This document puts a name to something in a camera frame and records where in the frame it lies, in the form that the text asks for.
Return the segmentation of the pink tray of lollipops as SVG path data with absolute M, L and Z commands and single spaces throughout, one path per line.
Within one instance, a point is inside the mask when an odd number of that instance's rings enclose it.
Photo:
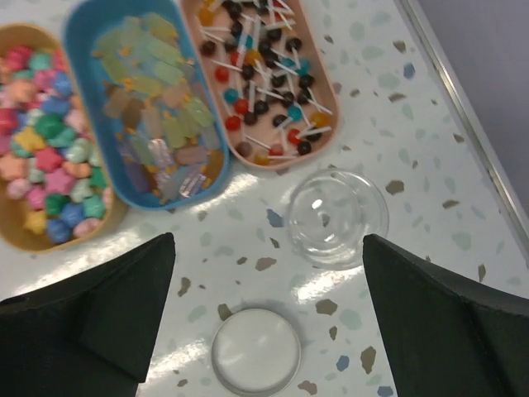
M 323 153 L 341 118 L 301 1 L 182 1 L 231 153 L 283 170 Z

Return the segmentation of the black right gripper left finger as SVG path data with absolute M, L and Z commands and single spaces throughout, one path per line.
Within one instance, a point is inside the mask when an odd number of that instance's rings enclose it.
M 1 302 L 3 396 L 134 396 L 145 382 L 176 257 L 161 234 Z

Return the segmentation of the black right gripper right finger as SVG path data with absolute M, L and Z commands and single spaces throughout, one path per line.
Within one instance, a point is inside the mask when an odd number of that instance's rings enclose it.
M 363 262 L 400 396 L 526 396 L 528 301 L 375 234 Z

